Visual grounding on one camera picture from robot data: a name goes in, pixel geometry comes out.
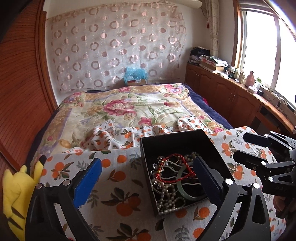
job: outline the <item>cabinet door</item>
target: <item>cabinet door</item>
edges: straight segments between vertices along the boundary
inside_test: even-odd
[[[205,98],[209,106],[214,105],[214,92],[216,90],[216,81],[213,78],[212,73],[209,74],[202,72],[200,74],[200,85],[197,89],[197,93]]]
[[[251,93],[237,87],[228,122],[233,128],[251,125],[259,106],[259,101],[256,101]]]
[[[194,66],[187,67],[185,82],[193,89],[194,92],[196,92],[199,87],[199,81],[200,74],[198,73],[198,69]]]
[[[219,76],[216,77],[216,83],[212,108],[225,119],[228,119],[232,108],[232,99],[236,86],[234,83],[224,80]]]

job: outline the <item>circle pattern curtain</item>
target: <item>circle pattern curtain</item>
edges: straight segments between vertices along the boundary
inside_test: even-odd
[[[47,20],[49,71],[60,91],[122,86],[126,67],[154,81],[174,81],[186,27],[177,6],[105,4]]]

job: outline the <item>pile of clothes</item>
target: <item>pile of clothes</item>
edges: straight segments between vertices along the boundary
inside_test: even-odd
[[[205,48],[202,48],[202,47],[194,47],[191,50],[188,63],[193,64],[193,65],[199,65],[199,63],[201,61],[200,57],[202,55],[210,56],[210,51]]]

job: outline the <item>bed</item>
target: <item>bed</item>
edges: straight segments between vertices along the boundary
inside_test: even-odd
[[[81,147],[92,129],[108,119],[116,128],[147,124],[173,126],[188,114],[197,116],[215,133],[232,128],[201,96],[180,83],[77,92],[60,104],[37,134],[26,164],[28,170],[33,170],[42,155],[49,157]]]
[[[244,142],[244,133],[255,133],[251,128],[233,129],[201,96],[180,83],[70,95],[36,136],[27,159],[28,170],[31,169],[32,174],[36,161],[45,155],[47,161],[40,182],[45,186],[59,185],[65,178],[72,179],[79,170],[85,170],[92,159],[98,157],[102,160],[103,172],[80,212],[100,240],[133,237],[178,240],[180,235],[184,236],[182,240],[195,240],[216,207],[205,200],[163,218],[154,217],[143,167],[138,160],[141,137],[193,129],[202,129],[208,134],[237,184],[258,182],[262,185],[256,173],[234,162],[232,155],[242,150],[272,163],[274,157],[268,148]],[[121,205],[117,203],[125,192],[134,192],[133,195],[140,197],[136,204],[130,204],[132,209],[124,201]],[[286,222],[275,216],[273,196],[265,194],[265,199],[270,213],[271,237],[276,240]],[[73,239],[61,209],[56,207],[56,210],[66,236]],[[224,238],[229,236],[238,210],[236,206]],[[106,220],[104,212],[110,212],[111,218]],[[147,222],[139,222],[143,217]]]

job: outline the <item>pikachu plush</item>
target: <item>pikachu plush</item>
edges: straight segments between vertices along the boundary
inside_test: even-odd
[[[34,169],[34,177],[30,177],[27,167],[12,175],[6,169],[3,174],[3,213],[8,225],[19,240],[25,240],[26,217],[34,188],[41,177],[43,165],[38,161]]]

